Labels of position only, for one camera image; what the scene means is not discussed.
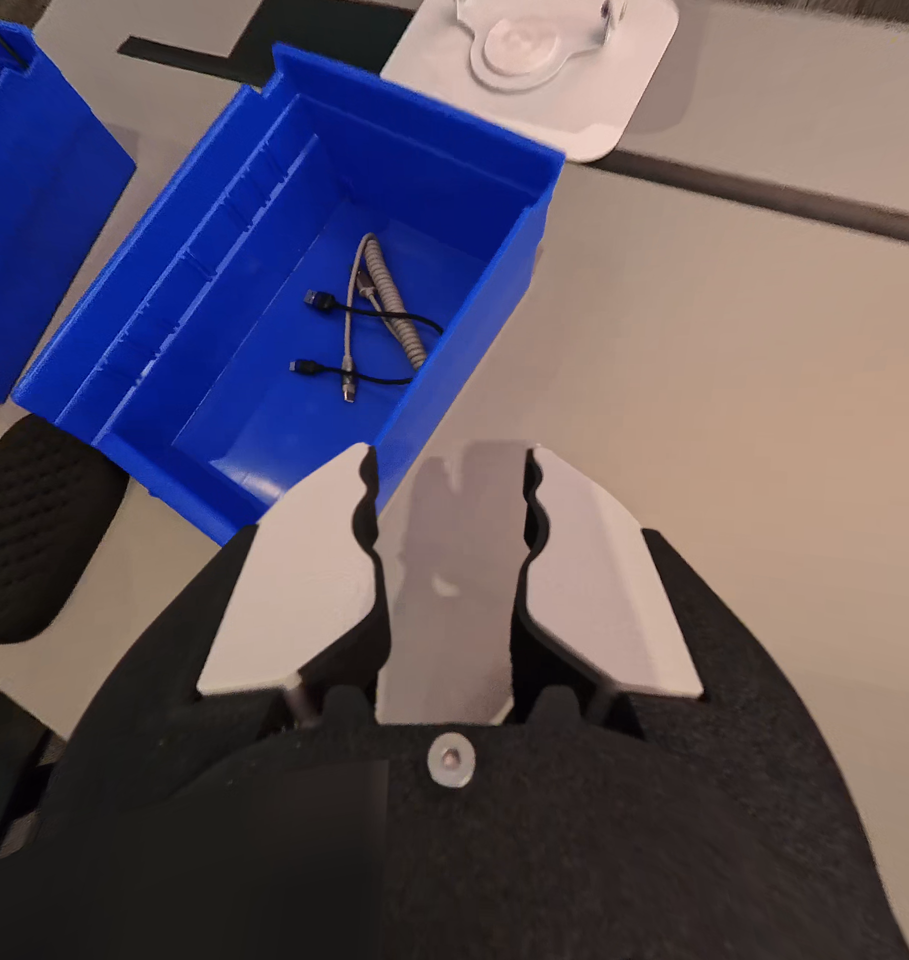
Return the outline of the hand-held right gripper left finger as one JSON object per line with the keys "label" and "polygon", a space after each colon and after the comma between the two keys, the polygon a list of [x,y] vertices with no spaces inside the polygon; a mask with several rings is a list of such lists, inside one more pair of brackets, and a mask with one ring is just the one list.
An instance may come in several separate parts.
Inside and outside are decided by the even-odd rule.
{"label": "hand-held right gripper left finger", "polygon": [[197,679],[205,697],[371,691],[391,647],[376,550],[376,449],[358,442],[292,486],[256,531]]}

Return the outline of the wooden book stand white base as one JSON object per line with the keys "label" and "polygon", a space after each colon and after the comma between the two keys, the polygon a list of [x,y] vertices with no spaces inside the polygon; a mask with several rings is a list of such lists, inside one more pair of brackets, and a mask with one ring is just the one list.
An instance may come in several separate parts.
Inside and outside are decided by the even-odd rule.
{"label": "wooden book stand white base", "polygon": [[379,76],[595,162],[618,145],[678,21],[671,1],[424,1]]}

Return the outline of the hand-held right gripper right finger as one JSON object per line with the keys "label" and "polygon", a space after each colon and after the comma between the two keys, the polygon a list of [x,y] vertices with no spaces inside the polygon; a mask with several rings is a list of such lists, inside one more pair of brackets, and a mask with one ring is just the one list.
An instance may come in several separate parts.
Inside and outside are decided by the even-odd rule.
{"label": "hand-held right gripper right finger", "polygon": [[640,522],[544,446],[525,453],[521,564],[511,623],[513,700],[571,686],[696,701],[704,685]]}

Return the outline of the blue plastic bin with divider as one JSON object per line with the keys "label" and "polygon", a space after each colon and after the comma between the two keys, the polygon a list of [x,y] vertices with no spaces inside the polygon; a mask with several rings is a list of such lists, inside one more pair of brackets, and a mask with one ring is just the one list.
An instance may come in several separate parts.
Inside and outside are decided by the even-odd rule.
{"label": "blue plastic bin with divider", "polygon": [[0,404],[135,169],[31,30],[0,20]]}

